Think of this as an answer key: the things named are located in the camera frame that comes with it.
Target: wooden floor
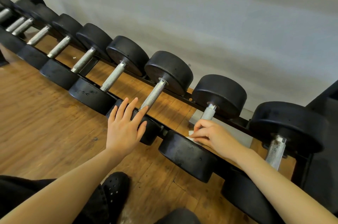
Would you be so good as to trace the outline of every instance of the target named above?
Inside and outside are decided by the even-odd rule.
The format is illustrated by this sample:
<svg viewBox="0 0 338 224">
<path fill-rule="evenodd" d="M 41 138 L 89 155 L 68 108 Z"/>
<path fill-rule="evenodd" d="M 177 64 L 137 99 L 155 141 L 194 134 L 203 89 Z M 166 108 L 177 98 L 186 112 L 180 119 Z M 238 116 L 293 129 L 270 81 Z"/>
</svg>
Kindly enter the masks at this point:
<svg viewBox="0 0 338 224">
<path fill-rule="evenodd" d="M 37 47 L 44 52 L 56 45 L 52 37 Z M 95 156 L 105 147 L 107 120 L 72 98 L 67 91 L 1 47 L 10 65 L 0 68 L 0 174 L 28 179 L 57 178 Z M 73 66 L 83 55 L 66 48 L 58 60 Z M 102 84 L 113 67 L 99 63 L 87 75 Z M 152 87 L 122 74 L 111 88 L 121 98 L 139 98 L 138 106 Z M 188 136 L 188 121 L 195 109 L 162 93 L 149 114 Z M 195 212 L 202 223 L 251 223 L 225 200 L 223 180 L 213 174 L 204 184 L 175 166 L 158 152 L 161 139 L 152 146 L 142 143 L 112 172 L 123 171 L 133 182 L 120 223 L 151 224 L 178 207 Z M 266 150 L 253 140 L 262 157 Z M 283 159 L 281 173 L 290 178 L 295 160 Z"/>
</svg>

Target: person's left arm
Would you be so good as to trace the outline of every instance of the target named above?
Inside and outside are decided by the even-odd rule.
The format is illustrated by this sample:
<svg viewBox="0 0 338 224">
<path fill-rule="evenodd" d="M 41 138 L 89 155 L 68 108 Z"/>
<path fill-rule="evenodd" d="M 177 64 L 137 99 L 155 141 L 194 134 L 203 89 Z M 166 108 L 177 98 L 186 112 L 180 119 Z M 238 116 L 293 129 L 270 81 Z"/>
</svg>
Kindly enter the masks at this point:
<svg viewBox="0 0 338 224">
<path fill-rule="evenodd" d="M 24 201 L 4 216 L 0 224 L 72 223 L 95 188 L 131 153 L 144 134 L 146 122 L 139 124 L 147 107 L 130 120 L 136 103 L 137 98 L 127 106 L 126 98 L 118 109 L 116 106 L 113 109 L 105 150 Z"/>
</svg>

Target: person's right arm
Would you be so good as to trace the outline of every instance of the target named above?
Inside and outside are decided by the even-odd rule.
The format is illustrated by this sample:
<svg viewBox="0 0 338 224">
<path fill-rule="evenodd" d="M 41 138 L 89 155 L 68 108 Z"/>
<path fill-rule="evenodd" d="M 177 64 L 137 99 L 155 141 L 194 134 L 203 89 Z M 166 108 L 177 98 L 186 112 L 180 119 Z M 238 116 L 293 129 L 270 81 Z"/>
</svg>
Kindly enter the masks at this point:
<svg viewBox="0 0 338 224">
<path fill-rule="evenodd" d="M 241 145 L 222 126 L 200 119 L 190 136 L 237 163 L 286 224 L 337 224 L 338 219 L 281 175 L 255 151 Z"/>
</svg>

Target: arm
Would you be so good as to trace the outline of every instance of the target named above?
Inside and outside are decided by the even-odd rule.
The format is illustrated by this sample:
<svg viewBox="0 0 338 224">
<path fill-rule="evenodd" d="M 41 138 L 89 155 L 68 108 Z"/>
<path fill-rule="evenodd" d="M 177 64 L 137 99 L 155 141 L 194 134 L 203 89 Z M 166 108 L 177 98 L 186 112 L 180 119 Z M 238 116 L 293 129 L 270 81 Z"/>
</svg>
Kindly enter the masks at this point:
<svg viewBox="0 0 338 224">
<path fill-rule="evenodd" d="M 255 151 L 241 145 L 222 126 L 200 119 L 190 137 L 237 163 L 286 224 L 338 223 L 332 213 L 271 167 Z"/>
<path fill-rule="evenodd" d="M 145 132 L 138 125 L 147 107 L 131 121 L 137 103 L 128 98 L 113 109 L 108 120 L 107 147 L 101 153 L 55 180 L 0 220 L 7 223 L 72 223 L 106 175 L 131 153 Z"/>
</svg>

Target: black pants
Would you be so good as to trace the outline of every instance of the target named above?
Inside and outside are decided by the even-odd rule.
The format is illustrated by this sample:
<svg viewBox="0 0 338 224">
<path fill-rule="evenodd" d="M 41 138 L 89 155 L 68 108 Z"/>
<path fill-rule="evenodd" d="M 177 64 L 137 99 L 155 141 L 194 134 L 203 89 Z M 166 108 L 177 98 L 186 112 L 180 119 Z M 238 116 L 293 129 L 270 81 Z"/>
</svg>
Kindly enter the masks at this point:
<svg viewBox="0 0 338 224">
<path fill-rule="evenodd" d="M 28 180 L 0 175 L 0 219 L 55 179 Z M 109 213 L 104 191 L 99 185 L 73 224 L 105 224 Z M 156 224 L 201 224 L 194 213 L 176 209 Z"/>
</svg>

